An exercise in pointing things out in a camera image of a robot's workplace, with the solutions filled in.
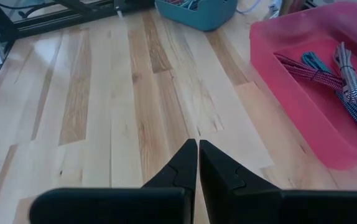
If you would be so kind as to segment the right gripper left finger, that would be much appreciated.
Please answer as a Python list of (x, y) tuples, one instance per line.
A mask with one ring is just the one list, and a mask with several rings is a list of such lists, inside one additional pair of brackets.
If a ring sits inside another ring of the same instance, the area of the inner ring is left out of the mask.
[(30, 206), (31, 223), (193, 223), (197, 142), (188, 139), (139, 188), (58, 188)]

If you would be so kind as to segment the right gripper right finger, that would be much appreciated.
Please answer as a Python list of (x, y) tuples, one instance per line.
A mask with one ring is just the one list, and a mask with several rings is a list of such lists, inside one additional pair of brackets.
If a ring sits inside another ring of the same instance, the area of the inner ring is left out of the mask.
[(199, 160), (211, 223), (357, 223), (357, 191), (280, 189), (206, 140)]

